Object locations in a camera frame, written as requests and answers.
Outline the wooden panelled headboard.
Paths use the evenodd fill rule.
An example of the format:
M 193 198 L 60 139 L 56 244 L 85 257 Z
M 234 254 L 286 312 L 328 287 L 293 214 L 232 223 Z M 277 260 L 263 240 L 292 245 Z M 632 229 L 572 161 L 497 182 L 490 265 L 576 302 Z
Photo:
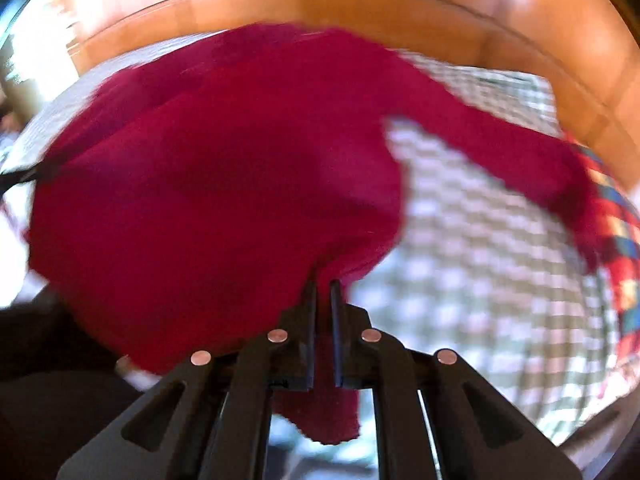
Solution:
M 81 72 L 172 37 L 257 23 L 343 27 L 386 46 L 547 78 L 561 125 L 639 181 L 639 44 L 610 0 L 54 0 Z

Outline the multicolour checkered pillow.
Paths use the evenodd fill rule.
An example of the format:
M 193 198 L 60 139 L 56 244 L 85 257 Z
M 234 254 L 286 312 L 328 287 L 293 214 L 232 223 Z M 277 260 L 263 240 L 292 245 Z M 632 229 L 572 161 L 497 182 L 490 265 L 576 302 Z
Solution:
M 639 211 L 600 157 L 568 132 L 564 136 L 596 188 L 598 258 L 610 279 L 620 331 L 617 362 L 623 363 L 639 355 Z

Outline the crimson long-sleeve sweater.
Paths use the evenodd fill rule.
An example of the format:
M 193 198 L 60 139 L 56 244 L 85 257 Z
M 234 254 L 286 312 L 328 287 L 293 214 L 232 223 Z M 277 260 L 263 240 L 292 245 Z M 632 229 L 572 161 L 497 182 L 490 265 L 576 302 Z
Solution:
M 42 419 L 95 434 L 137 397 L 118 358 L 161 375 L 194 351 L 222 356 L 276 326 L 308 282 L 368 274 L 406 211 L 390 118 L 557 216 L 594 261 L 594 187 L 565 141 L 341 29 L 230 30 L 115 74 L 47 151 L 29 263 L 111 355 L 53 367 Z

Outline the green white checkered bedsheet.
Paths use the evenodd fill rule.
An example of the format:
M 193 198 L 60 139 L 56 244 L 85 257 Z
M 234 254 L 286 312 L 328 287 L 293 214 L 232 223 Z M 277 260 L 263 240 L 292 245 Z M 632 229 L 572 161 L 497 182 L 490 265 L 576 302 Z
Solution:
M 93 90 L 129 65 L 208 36 L 165 40 L 101 63 L 72 78 L 28 124 L 1 170 L 40 159 Z M 455 66 L 408 51 L 397 53 L 465 103 L 560 136 L 550 84 L 541 77 Z M 387 124 L 393 150 L 410 171 L 405 234 L 349 295 L 369 310 L 374 326 L 407 347 L 431 353 L 456 349 L 553 443 L 562 443 L 614 401 L 617 325 L 608 272 L 587 275 L 555 218 L 475 166 L 439 136 L 411 122 Z M 338 465 L 373 479 L 378 469 L 371 393 L 360 396 L 361 434 L 322 445 L 281 416 L 271 422 L 271 464 L 285 460 L 297 478 L 348 478 Z

